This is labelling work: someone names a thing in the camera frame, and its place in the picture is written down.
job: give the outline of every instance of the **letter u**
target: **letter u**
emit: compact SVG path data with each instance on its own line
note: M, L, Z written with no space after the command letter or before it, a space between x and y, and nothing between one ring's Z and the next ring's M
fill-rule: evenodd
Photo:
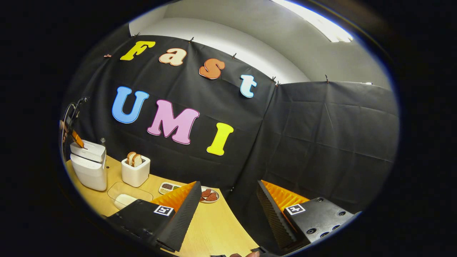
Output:
M132 90L130 88L124 86L118 87L116 99L114 99L112 108L113 117L117 121L125 124L132 123L138 118L144 100L149 97L149 94L146 92L136 91L135 103L133 104L132 111L130 112L130 114L127 115L122 111L122 108L124 106L125 100L127 99L127 96L130 95L130 93L132 93Z

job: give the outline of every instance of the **toast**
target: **toast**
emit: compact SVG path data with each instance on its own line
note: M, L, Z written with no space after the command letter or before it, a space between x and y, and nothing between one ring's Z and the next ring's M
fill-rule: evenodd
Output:
M133 157L135 156L135 152L130 152L128 153L127 155L127 164L129 164L130 166L132 166L132 160L133 160Z
M143 163L143 160L141 159L141 155L136 154L132 158L132 166L133 167L138 167L140 164Z

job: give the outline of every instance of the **light blue letter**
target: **light blue letter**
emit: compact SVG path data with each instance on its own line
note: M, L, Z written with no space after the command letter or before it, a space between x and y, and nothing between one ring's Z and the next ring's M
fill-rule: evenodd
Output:
M120 86L117 88L117 96L116 99L114 99L113 103L113 108L112 108L112 114L113 117L122 123L132 123L134 122L140 113L141 106L143 105L143 102L145 99L149 97L149 94L143 91L136 91L135 96L137 97L135 99L135 103L133 104L132 111L130 112L129 115L126 115L122 111L122 107L124 106L125 99L127 99L127 96L132 93L132 90L128 87Z
M254 96L254 93L251 92L251 86L257 86L257 82L254 81L254 77L252 75L241 75L243 82L239 87L241 94L247 98L251 98Z

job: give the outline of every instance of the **ceiling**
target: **ceiling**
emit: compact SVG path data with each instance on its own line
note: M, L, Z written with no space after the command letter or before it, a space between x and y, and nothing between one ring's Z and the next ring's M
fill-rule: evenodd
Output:
M325 80L327 74L329 80L391 87L383 66L356 37L350 43L332 43L302 17L270 0L181 0L162 12L164 19L206 20L247 33L281 53L311 81Z

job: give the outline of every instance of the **pink letter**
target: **pink letter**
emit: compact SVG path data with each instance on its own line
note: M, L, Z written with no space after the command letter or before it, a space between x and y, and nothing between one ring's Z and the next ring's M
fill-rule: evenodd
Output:
M187 108L175 118L171 102L158 100L157 105L159 108L157 109L152 125L148 128L148 133L154 136L160 136L160 124L162 124L164 136L166 138L177 128L176 133L171 139L183 145L190 144L189 135L191 133L191 128L195 119L200 116L200 113L194 109Z

